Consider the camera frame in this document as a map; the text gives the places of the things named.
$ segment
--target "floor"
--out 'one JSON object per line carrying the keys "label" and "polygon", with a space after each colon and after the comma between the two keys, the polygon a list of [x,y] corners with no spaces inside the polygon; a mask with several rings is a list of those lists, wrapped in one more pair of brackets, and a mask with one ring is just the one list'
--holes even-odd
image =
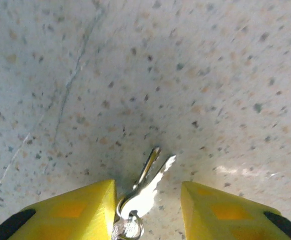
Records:
{"label": "floor", "polygon": [[0,1],[0,223],[177,154],[143,239],[195,181],[291,220],[291,0]]}

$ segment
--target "terrazzo floor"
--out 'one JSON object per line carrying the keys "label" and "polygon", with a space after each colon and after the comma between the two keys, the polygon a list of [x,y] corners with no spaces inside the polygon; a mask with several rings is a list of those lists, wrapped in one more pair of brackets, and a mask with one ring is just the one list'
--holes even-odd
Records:
{"label": "terrazzo floor", "polygon": [[195,181],[291,220],[291,0],[0,0],[0,223],[177,162],[142,239],[185,239]]}

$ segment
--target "yellow plastic object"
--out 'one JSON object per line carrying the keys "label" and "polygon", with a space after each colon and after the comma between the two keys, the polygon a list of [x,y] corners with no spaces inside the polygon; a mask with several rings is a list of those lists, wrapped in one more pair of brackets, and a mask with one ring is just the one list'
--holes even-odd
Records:
{"label": "yellow plastic object", "polygon": [[36,213],[9,240],[110,240],[115,181],[105,180],[30,205]]}
{"label": "yellow plastic object", "polygon": [[274,208],[195,182],[182,183],[187,240],[290,240],[266,216]]}

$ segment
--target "yellow block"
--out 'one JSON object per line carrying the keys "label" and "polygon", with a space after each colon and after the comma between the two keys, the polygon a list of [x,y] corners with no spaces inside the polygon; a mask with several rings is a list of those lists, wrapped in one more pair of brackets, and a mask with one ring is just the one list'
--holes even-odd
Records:
{"label": "yellow block", "polygon": [[36,213],[9,240],[110,240],[115,181],[105,180],[35,203]]}
{"label": "yellow block", "polygon": [[274,208],[195,182],[182,183],[187,240],[290,240],[263,214]]}

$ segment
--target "key ring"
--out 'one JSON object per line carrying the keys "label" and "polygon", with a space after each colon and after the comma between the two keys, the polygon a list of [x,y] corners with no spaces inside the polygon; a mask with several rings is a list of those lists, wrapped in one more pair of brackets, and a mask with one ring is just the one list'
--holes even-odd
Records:
{"label": "key ring", "polygon": [[130,215],[129,215],[129,221],[133,221],[133,218],[136,218],[136,223],[137,223],[137,226],[139,228],[139,234],[135,237],[126,237],[126,236],[123,236],[123,234],[120,234],[118,237],[118,239],[120,240],[139,240],[140,237],[143,235],[144,233],[144,224],[143,224],[143,221],[142,219],[137,215],[137,211],[136,210],[133,210],[130,212]]}

